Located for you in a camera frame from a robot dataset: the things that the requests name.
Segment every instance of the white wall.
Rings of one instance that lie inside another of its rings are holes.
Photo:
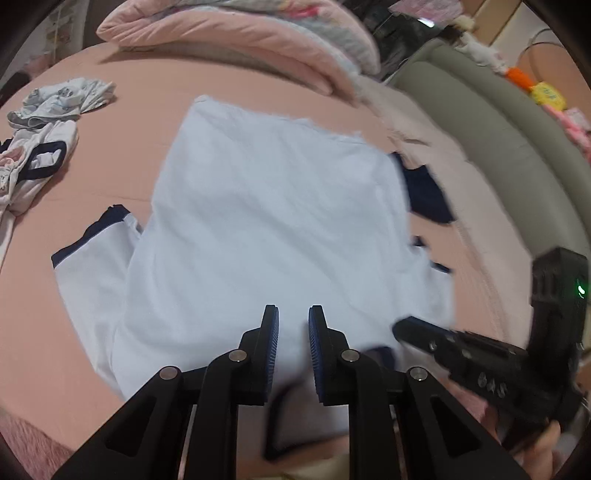
[[[521,4],[513,17],[492,44],[507,60],[515,66],[519,55],[525,50],[530,39],[543,28],[548,28],[526,4]],[[553,32],[544,32],[536,38],[539,41],[560,42]]]

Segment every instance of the metal pivot screw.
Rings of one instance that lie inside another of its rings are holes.
[[[345,362],[356,362],[359,360],[359,352],[357,350],[344,350],[340,357],[345,360]]]
[[[416,381],[422,382],[423,380],[427,379],[429,374],[422,367],[414,367],[410,369],[410,376],[413,377]]]
[[[160,370],[160,378],[162,380],[172,380],[178,375],[178,370],[174,367],[164,367]]]
[[[247,356],[248,355],[244,350],[232,350],[228,354],[228,357],[230,360],[232,360],[232,362],[243,362],[244,360],[246,360]]]

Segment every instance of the navy sleeve trim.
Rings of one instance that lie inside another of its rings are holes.
[[[446,267],[445,265],[441,265],[440,263],[431,262],[431,267],[433,267],[435,270],[439,270],[440,272],[443,272],[443,273],[449,273],[449,274],[453,273],[452,268]]]
[[[107,208],[106,212],[103,213],[100,218],[90,225],[82,235],[82,238],[77,240],[71,245],[58,250],[51,256],[51,263],[53,268],[56,268],[65,258],[76,252],[80,247],[86,245],[93,237],[97,236],[108,226],[114,225],[115,223],[122,222],[123,219],[129,214],[129,210],[123,205],[113,205]]]
[[[5,152],[10,147],[10,143],[12,142],[12,138],[8,138],[4,141],[4,143],[0,142],[0,153]]]
[[[64,163],[67,148],[68,147],[66,145],[66,142],[63,142],[61,140],[57,142],[41,143],[37,145],[35,148],[31,150],[31,153],[27,158],[24,167],[18,173],[17,183],[23,180],[39,180],[51,177],[60,169],[60,167]],[[47,167],[30,168],[31,163],[36,156],[42,153],[55,153],[58,150],[60,151],[60,155],[57,157],[57,161],[53,165],[49,165]]]

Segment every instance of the gray bed headboard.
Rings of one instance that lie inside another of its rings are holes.
[[[464,148],[535,257],[559,245],[591,260],[591,168],[521,89],[441,40],[388,82]]]

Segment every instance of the orange toy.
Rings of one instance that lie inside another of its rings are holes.
[[[523,88],[528,93],[535,86],[535,82],[523,70],[517,67],[509,67],[505,78],[515,83],[518,87]]]

